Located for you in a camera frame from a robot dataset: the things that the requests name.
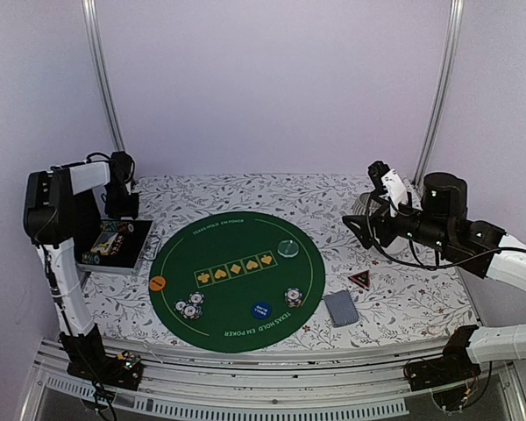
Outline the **blue small blind button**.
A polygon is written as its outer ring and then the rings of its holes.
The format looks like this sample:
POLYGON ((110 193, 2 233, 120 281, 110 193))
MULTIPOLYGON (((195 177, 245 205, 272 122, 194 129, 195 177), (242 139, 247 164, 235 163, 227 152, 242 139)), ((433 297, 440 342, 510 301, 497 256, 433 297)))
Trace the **blue small blind button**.
POLYGON ((251 314, 258 320, 264 320, 271 316, 272 307, 268 303, 258 302, 255 303, 251 308, 251 314))

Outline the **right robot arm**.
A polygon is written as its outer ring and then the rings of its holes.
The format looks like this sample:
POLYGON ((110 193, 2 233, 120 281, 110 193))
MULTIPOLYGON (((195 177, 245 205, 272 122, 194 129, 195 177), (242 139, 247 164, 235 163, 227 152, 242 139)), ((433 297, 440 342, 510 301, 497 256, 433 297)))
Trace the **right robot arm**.
MULTIPOLYGON (((365 249, 385 255, 396 239, 406 239, 442 259, 430 271, 461 268, 526 293, 526 245, 499 226, 468 219, 466 181, 445 172, 426 175, 421 206, 415 208, 395 170, 376 161, 368 174, 374 189, 367 201, 378 209, 342 218, 365 249)), ((526 324, 459 327, 437 361, 436 375, 442 382, 455 382, 494 360, 526 360, 526 324)))

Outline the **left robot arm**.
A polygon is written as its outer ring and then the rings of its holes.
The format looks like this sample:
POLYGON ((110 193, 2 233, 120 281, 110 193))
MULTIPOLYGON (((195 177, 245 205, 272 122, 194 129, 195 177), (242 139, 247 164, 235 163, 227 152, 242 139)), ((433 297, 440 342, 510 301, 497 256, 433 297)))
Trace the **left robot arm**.
POLYGON ((95 381, 106 380, 115 359, 106 355, 89 313, 75 259, 76 238, 85 224, 81 211, 96 211, 93 189, 106 188, 106 213, 138 216, 139 196, 131 192, 135 163, 125 152, 91 153, 85 161, 29 174, 23 226, 37 249, 56 306, 60 339, 72 367, 95 381))

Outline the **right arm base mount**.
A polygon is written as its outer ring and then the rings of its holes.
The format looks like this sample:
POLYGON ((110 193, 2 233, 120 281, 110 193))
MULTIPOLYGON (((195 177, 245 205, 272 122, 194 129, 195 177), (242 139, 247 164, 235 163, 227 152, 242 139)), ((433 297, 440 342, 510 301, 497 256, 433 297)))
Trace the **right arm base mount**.
POLYGON ((443 353, 408 360, 402 372, 412 391, 434 390, 434 404, 444 412, 455 412, 464 410, 478 390, 481 367, 466 354, 443 353))

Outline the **poker chip stack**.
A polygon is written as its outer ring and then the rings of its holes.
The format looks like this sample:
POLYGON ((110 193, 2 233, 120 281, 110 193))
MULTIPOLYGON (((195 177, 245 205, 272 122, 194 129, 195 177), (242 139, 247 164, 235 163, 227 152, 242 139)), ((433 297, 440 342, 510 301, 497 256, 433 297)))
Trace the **poker chip stack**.
POLYGON ((184 319, 198 319, 203 314, 205 295, 199 291, 193 292, 188 299, 181 299, 174 303, 175 311, 184 319))
POLYGON ((289 308, 302 305, 303 293, 298 288, 288 288, 284 293, 285 303, 289 308))

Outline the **clear dealer button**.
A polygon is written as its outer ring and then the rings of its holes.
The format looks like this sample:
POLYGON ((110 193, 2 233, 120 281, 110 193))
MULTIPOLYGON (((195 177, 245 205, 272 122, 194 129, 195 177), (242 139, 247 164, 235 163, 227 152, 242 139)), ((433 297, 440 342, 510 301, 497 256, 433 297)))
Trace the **clear dealer button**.
POLYGON ((299 253, 299 245, 292 239, 282 240, 277 246, 277 253, 283 258, 294 258, 299 253))

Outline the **orange big blind button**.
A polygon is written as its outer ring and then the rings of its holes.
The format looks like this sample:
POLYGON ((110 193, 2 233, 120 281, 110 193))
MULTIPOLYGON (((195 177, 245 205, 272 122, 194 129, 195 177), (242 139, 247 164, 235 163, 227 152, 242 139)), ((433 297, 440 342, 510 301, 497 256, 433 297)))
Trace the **orange big blind button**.
POLYGON ((166 279, 161 275, 152 277, 149 281, 149 289, 153 292, 162 291, 167 285, 166 279))

